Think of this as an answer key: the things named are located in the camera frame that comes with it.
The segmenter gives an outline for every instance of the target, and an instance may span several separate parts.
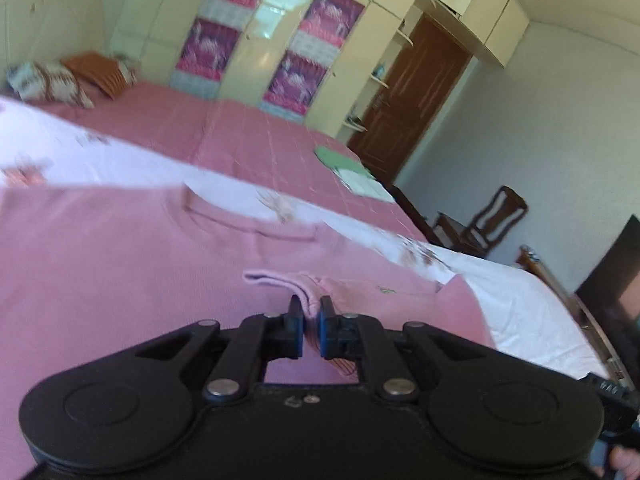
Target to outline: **folded green garment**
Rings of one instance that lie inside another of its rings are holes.
[[[350,170],[354,173],[359,173],[361,175],[368,176],[369,178],[373,178],[373,175],[369,173],[369,170],[360,162],[353,160],[346,155],[334,152],[324,146],[316,146],[314,153],[318,160],[332,171]]]

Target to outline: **brown door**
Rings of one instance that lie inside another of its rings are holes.
[[[396,177],[471,58],[448,32],[423,16],[411,35],[414,47],[398,56],[367,111],[367,131],[349,148],[380,182]]]

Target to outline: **headboard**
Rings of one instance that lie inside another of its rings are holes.
[[[0,82],[6,67],[102,50],[102,0],[0,0]]]

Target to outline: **white patterned pillow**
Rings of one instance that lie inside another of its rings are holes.
[[[76,77],[60,63],[22,63],[7,71],[6,80],[23,101],[60,101],[82,108],[94,107]]]

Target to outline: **pink bed sheet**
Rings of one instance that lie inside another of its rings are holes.
[[[98,133],[424,240],[397,204],[351,194],[318,161],[316,146],[358,158],[321,132],[239,102],[206,101],[145,82],[117,100],[95,95],[92,99],[92,110],[66,104],[42,108]]]

